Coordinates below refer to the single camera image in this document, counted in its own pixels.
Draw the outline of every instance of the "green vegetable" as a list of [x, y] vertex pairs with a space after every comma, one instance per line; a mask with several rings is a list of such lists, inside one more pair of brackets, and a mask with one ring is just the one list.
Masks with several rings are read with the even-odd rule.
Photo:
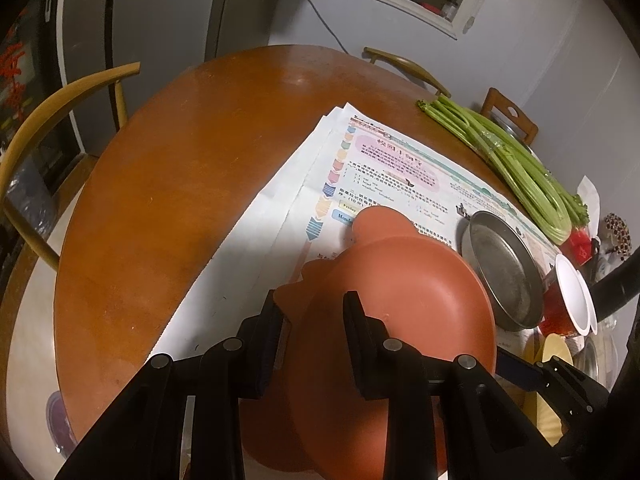
[[431, 103], [418, 101], [417, 105], [500, 174], [531, 219], [555, 244], [567, 240], [572, 225], [588, 223], [587, 209], [580, 198], [570, 195], [539, 160], [493, 121], [443, 95]]

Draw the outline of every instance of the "silver screw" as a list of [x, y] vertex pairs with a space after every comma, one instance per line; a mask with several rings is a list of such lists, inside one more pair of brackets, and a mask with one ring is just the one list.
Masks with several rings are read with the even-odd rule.
[[402, 341], [390, 337], [389, 339], [385, 339], [385, 342], [382, 343], [382, 346], [390, 352], [397, 352], [402, 348]]
[[153, 368], [164, 368], [169, 364], [169, 358], [164, 354], [154, 355], [151, 358], [151, 365]]
[[225, 342], [222, 343], [222, 348], [229, 352], [233, 352], [234, 350], [239, 350], [242, 348], [242, 340], [237, 337], [230, 337]]
[[471, 370], [471, 368], [478, 364], [478, 361], [476, 361], [475, 357], [464, 354], [458, 358], [458, 364], [467, 370]]

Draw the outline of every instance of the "table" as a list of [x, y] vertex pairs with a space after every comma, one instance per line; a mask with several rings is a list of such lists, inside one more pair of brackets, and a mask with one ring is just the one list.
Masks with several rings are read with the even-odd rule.
[[226, 234], [334, 106], [351, 102], [516, 203], [475, 153], [418, 110], [417, 99], [432, 98], [356, 57], [293, 45], [206, 62], [140, 108], [84, 186], [60, 259], [56, 365], [76, 437], [143, 365]]

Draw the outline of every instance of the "wooden chair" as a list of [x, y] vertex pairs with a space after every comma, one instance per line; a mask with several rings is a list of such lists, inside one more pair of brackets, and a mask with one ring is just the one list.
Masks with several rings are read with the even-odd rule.
[[38, 234], [17, 209], [6, 198], [12, 176], [24, 159], [38, 143], [56, 126], [82, 99], [110, 84], [115, 84], [118, 125], [123, 127], [127, 122], [127, 109], [122, 93], [120, 80], [140, 72], [140, 63], [131, 63], [103, 72], [88, 75], [69, 83], [54, 94], [47, 97], [24, 120], [0, 164], [0, 197], [3, 197], [2, 209], [9, 222], [20, 233], [29, 247], [41, 257], [52, 269], [58, 271], [60, 257], [49, 244]]
[[487, 119], [491, 119], [491, 112], [494, 108], [503, 113], [524, 133], [525, 137], [522, 139], [522, 142], [527, 146], [533, 142], [533, 139], [538, 133], [538, 127], [512, 101], [508, 100], [495, 88], [489, 88], [480, 114], [484, 115]]
[[375, 48], [371, 48], [366, 46], [364, 48], [363, 54], [371, 57], [371, 63], [375, 63], [378, 59], [383, 59], [389, 64], [395, 66], [398, 70], [407, 73], [410, 76], [418, 78], [420, 81], [424, 81], [425, 83], [433, 86], [436, 89], [436, 95], [446, 95], [447, 97], [451, 97], [451, 92], [444, 88], [441, 83], [434, 78], [429, 72], [423, 69], [416, 62], [411, 61], [410, 59], [406, 59], [401, 56], [396, 56], [396, 54], [390, 54], [388, 52], [384, 52], [383, 50], [376, 50]]

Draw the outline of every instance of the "tile floor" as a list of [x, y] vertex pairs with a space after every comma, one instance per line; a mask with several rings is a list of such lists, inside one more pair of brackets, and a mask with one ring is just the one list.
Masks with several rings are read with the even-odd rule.
[[[78, 195], [49, 237], [58, 253]], [[34, 480], [52, 480], [64, 462], [56, 452], [46, 422], [47, 400], [58, 390], [53, 345], [55, 284], [56, 273], [38, 260], [15, 321], [7, 366], [6, 411], [11, 446]]]

